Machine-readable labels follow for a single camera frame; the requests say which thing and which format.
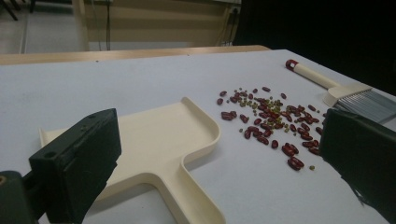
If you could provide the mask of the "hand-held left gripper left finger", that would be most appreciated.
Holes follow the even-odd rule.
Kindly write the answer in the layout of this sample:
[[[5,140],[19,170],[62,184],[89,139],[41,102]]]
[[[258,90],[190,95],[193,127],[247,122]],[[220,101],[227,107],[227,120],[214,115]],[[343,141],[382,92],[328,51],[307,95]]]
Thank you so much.
[[[28,194],[35,217],[80,224],[121,154],[117,110],[91,114],[29,158]]]

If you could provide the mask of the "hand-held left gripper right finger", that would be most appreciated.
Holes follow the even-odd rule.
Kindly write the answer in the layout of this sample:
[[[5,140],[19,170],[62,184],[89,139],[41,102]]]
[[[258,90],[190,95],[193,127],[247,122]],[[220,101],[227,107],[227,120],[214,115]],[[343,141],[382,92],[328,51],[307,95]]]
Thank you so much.
[[[396,132],[365,117],[329,109],[319,155],[361,203],[396,224]]]

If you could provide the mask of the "cream brush with red tip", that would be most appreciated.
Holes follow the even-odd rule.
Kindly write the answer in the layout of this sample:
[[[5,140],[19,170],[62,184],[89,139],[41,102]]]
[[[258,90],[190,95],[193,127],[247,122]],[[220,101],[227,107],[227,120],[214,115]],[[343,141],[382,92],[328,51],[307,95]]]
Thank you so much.
[[[363,116],[377,123],[396,119],[396,102],[374,91],[371,86],[360,82],[341,85],[294,60],[287,60],[285,66],[325,88],[327,93],[323,102],[330,107]]]

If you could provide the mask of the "cream plastic dustpan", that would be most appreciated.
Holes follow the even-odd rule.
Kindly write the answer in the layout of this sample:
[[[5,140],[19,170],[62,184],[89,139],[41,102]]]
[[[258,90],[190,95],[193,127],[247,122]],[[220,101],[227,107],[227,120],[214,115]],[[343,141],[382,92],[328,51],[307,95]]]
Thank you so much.
[[[220,127],[191,99],[119,118],[122,152],[97,202],[141,184],[161,194],[178,224],[225,224],[186,165],[211,153]]]

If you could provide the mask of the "pile of red and green beans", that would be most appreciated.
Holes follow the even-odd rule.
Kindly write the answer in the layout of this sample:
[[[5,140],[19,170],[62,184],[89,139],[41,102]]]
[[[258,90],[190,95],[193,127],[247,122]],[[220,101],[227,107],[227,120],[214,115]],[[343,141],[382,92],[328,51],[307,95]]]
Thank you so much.
[[[262,87],[262,91],[264,96],[258,89],[221,91],[216,104],[235,105],[242,112],[221,111],[220,117],[228,121],[239,119],[244,127],[238,132],[245,139],[255,139],[272,150],[280,149],[287,156],[287,165],[300,171],[304,168],[304,162],[298,158],[300,147],[316,156],[320,153],[319,141],[326,114],[313,105],[289,104],[285,92],[275,98],[268,87]]]

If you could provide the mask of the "white board sheet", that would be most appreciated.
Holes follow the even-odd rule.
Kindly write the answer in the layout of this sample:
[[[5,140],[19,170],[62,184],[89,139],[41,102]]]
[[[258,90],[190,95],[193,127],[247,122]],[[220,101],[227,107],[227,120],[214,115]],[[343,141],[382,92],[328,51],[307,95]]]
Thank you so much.
[[[191,176],[213,200],[225,224],[388,224],[358,201],[322,158],[301,151],[294,171],[286,155],[226,121],[221,91],[268,87],[291,105],[323,112],[325,91],[285,66],[292,53],[266,50],[84,63],[0,65],[0,171],[28,172],[29,158],[53,136],[82,118],[114,108],[128,116],[191,99],[220,127],[215,149],[188,163]],[[177,223],[161,194],[141,184],[96,202],[87,224]]]

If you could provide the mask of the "wooden table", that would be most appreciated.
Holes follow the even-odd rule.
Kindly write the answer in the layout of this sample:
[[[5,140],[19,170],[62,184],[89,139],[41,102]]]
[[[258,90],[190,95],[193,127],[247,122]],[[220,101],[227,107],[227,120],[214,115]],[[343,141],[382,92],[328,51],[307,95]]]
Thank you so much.
[[[200,47],[178,49],[129,49],[110,51],[80,51],[33,54],[0,54],[0,65],[30,64],[30,63],[70,63],[95,62],[123,59],[154,58],[179,55],[216,54],[266,51],[269,48],[261,45]]]

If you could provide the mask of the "beige wooden platform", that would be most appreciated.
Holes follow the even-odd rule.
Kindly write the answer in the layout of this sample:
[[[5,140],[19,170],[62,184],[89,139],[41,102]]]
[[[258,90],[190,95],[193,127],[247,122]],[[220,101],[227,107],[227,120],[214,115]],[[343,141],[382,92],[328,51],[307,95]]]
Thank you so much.
[[[216,47],[233,41],[242,0],[72,0],[84,50]]]

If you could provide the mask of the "black stand leg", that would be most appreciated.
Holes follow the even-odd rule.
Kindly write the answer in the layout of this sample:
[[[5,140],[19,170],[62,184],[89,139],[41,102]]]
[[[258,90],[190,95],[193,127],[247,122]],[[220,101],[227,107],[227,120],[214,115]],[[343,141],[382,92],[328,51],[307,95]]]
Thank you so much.
[[[10,15],[10,17],[16,21],[18,17],[15,15],[15,10],[20,10],[20,6],[16,2],[16,0],[0,0],[0,6],[3,7],[6,12]]]

